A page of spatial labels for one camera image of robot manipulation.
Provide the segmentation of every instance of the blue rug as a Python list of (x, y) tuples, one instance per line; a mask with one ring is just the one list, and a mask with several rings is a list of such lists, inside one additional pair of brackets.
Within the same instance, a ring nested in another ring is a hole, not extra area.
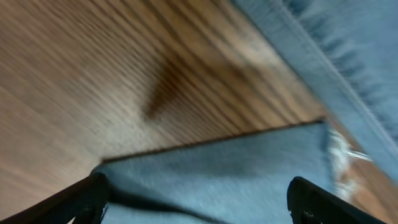
[(103, 223), (291, 223), (295, 176), (333, 189), (327, 148), (314, 123), (100, 165), (113, 186)]

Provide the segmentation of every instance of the gray fabric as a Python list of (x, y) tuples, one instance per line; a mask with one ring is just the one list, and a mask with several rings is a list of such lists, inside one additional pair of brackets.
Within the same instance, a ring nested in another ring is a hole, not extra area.
[(398, 1), (233, 0), (398, 181)]
[[(269, 133), (135, 157), (97, 167), (112, 186), (226, 223), (291, 223), (287, 187), (302, 176), (331, 191), (328, 125)], [(201, 223), (181, 213), (109, 204), (103, 223)]]

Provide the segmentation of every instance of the wooden floor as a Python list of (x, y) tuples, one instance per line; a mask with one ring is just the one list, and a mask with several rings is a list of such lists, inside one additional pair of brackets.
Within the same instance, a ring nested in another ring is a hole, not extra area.
[(0, 96), (0, 219), (102, 159), (324, 115), (224, 0), (1, 1)]

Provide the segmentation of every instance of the wood grain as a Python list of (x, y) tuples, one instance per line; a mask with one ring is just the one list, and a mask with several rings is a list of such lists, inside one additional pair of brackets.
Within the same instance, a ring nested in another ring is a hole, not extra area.
[(100, 160), (313, 121), (228, 1), (0, 2), (0, 219)]

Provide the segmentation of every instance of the blue carpet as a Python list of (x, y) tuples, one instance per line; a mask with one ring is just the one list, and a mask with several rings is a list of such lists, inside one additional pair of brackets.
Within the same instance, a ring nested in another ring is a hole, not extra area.
[(333, 189), (327, 146), (314, 123), (100, 165), (114, 198), (103, 223), (291, 223), (295, 176)]

